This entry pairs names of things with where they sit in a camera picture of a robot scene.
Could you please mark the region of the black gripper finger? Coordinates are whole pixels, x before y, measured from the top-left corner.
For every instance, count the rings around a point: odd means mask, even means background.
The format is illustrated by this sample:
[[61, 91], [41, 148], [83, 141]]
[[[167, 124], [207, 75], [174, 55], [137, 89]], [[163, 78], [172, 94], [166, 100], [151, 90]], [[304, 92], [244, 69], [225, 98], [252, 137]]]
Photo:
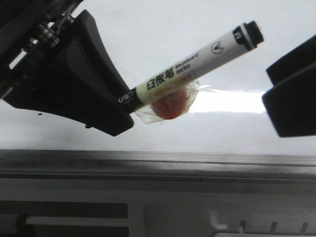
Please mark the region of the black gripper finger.
[[279, 137], [316, 133], [316, 38], [311, 37], [270, 65], [273, 84], [262, 97]]

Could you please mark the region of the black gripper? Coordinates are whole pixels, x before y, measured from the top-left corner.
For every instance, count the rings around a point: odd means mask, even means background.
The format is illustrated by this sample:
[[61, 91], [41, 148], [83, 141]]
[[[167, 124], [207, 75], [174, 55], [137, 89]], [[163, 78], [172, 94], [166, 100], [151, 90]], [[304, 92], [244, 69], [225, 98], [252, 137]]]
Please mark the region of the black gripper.
[[[18, 109], [66, 117], [117, 136], [134, 125], [118, 102], [129, 88], [108, 56], [93, 16], [82, 11], [59, 42], [62, 25], [81, 3], [0, 2], [0, 97]], [[16, 58], [21, 61], [10, 67]]]

